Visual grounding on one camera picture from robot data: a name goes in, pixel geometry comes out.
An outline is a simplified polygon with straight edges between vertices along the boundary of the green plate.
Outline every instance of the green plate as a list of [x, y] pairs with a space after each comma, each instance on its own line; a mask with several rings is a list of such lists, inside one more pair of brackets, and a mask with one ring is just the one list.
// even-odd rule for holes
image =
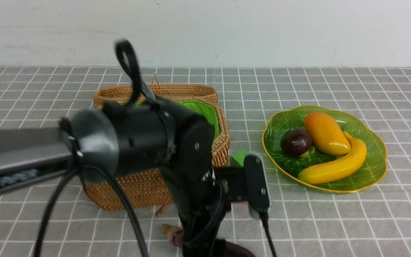
[[[315, 149], [310, 160], [299, 160], [285, 154], [280, 147], [280, 140], [288, 130], [294, 127], [304, 128], [304, 118], [310, 112], [325, 112], [334, 117], [343, 131], [359, 138], [367, 146], [367, 158], [362, 167], [349, 177], [330, 183], [310, 185], [296, 179], [302, 169], [315, 164], [332, 161], [335, 157], [327, 156]], [[387, 171], [387, 150], [383, 140], [358, 118], [341, 111], [328, 110], [318, 106], [300, 106], [289, 111], [274, 114], [268, 121], [263, 133], [263, 148], [272, 162], [291, 179], [314, 189], [332, 193], [352, 193], [364, 190], [381, 181]]]

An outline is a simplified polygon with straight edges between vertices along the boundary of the white wall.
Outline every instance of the white wall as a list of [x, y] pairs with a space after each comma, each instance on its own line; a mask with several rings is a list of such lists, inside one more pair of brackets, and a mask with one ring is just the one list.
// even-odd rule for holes
[[0, 65], [410, 66], [411, 0], [0, 0]]

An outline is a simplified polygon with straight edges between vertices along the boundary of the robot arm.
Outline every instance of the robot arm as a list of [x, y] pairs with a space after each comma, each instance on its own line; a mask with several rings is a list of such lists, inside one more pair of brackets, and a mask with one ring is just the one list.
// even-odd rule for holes
[[[184, 257], [224, 256], [225, 242], [216, 237], [231, 203], [247, 201], [255, 218], [267, 216], [261, 157], [247, 156], [244, 167], [213, 167], [213, 127], [194, 111], [150, 94], [129, 42], [116, 50], [134, 94], [147, 100], [134, 106], [133, 95], [126, 105], [107, 102], [63, 118], [55, 128], [0, 130], [0, 194], [73, 169], [81, 169], [86, 182], [100, 183], [97, 170], [117, 178], [159, 168], [184, 228]], [[124, 54], [132, 55], [127, 62]]]

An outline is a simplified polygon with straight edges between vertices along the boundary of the grid pattern tablecloth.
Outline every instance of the grid pattern tablecloth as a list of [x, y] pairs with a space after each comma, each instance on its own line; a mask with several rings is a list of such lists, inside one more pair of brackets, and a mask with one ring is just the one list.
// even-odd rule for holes
[[[270, 231], [279, 257], [411, 256], [411, 68], [143, 68], [147, 83], [214, 86], [229, 125], [230, 154], [263, 153], [267, 119], [299, 105], [340, 109], [362, 119], [386, 142], [389, 172], [378, 185], [350, 195], [306, 190], [265, 158], [272, 197]], [[90, 108], [100, 87], [128, 83], [119, 68], [0, 67], [0, 129], [46, 127]], [[40, 217], [57, 181], [0, 197], [0, 257], [32, 252]], [[181, 256], [161, 233], [178, 224], [171, 208], [137, 210], [152, 257]], [[246, 205], [234, 205], [220, 235], [270, 256], [263, 229]], [[52, 257], [127, 257], [139, 250], [123, 211], [100, 210], [72, 182], [57, 203], [44, 245]]]

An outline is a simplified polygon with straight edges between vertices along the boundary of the gold plate rim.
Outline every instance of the gold plate rim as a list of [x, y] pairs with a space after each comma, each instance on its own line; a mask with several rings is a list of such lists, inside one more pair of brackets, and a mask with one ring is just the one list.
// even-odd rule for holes
[[386, 148], [386, 143], [380, 138], [380, 136], [377, 135], [377, 133], [375, 133], [375, 132], [373, 132], [372, 130], [370, 130], [370, 129], [367, 127], [367, 125], [366, 125], [364, 122], [362, 122], [361, 119], [357, 118], [356, 116], [354, 116], [354, 115], [352, 115], [352, 114], [349, 114], [348, 112], [342, 112], [342, 113], [343, 113], [343, 114], [348, 114], [348, 115], [354, 117], [354, 118], [355, 118], [356, 120], [358, 120], [359, 122], [361, 122], [361, 124], [362, 124], [367, 130], [369, 130], [371, 133], [373, 133], [375, 136], [377, 136], [377, 138], [383, 143], [383, 146], [385, 147], [385, 172], [383, 173], [383, 175], [381, 176], [381, 178], [379, 178], [377, 181], [375, 181], [375, 182], [373, 182], [373, 183], [371, 183], [371, 184], [369, 184], [369, 185], [363, 186], [363, 187], [361, 187], [361, 188], [359, 188], [359, 189], [355, 189], [355, 190], [333, 190], [333, 189], [326, 189], [326, 188], [323, 188], [323, 187], [318, 187], [318, 186], [315, 186], [315, 185], [311, 185], [311, 184], [302, 182], [301, 180], [297, 179], [296, 177], [292, 176], [291, 174], [289, 174], [288, 172], [286, 172], [284, 169], [282, 169], [282, 168], [278, 165], [278, 163], [274, 160], [274, 158], [272, 158], [272, 156], [268, 153], [268, 151], [267, 151], [267, 149], [266, 149], [266, 144], [264, 143], [264, 141], [265, 141], [265, 140], [264, 140], [264, 136], [265, 136], [266, 133], [267, 133], [269, 124], [270, 124], [270, 122], [271, 122], [271, 120], [272, 120], [273, 117], [275, 117], [276, 115], [279, 115], [279, 114], [281, 114], [281, 113], [284, 113], [284, 112], [294, 111], [294, 110], [296, 110], [296, 109], [298, 109], [298, 108], [301, 108], [301, 107], [315, 107], [315, 108], [319, 108], [319, 109], [324, 109], [324, 110], [326, 110], [326, 111], [342, 112], [342, 111], [339, 111], [339, 110], [327, 109], [327, 108], [324, 108], [324, 107], [321, 107], [321, 106], [315, 106], [315, 105], [300, 105], [300, 106], [298, 106], [298, 107], [294, 107], [294, 108], [292, 108], [292, 109], [285, 110], [285, 111], [276, 112], [275, 114], [273, 114], [273, 115], [268, 119], [268, 121], [267, 121], [267, 123], [266, 123], [266, 127], [264, 128], [263, 134], [262, 134], [262, 136], [261, 136], [261, 144], [263, 145], [264, 152], [266, 153], [267, 156], [269, 156], [270, 160], [272, 161], [272, 163], [274, 163], [274, 165], [277, 167], [277, 169], [279, 169], [280, 171], [282, 171], [285, 175], [287, 175], [288, 177], [290, 177], [290, 178], [293, 179], [294, 181], [296, 181], [296, 182], [298, 182], [299, 184], [302, 184], [302, 185], [304, 185], [304, 186], [306, 186], [306, 187], [310, 187], [310, 188], [313, 188], [313, 189], [316, 189], [316, 190], [320, 190], [320, 191], [331, 192], [331, 193], [339, 193], [339, 194], [360, 192], [360, 191], [362, 191], [362, 190], [364, 190], [364, 189], [368, 189], [369, 187], [372, 187], [372, 186], [378, 184], [380, 181], [382, 181], [382, 180], [384, 179], [384, 177], [386, 177], [386, 174], [388, 173], [388, 163], [387, 163], [387, 159], [388, 159], [388, 149]]

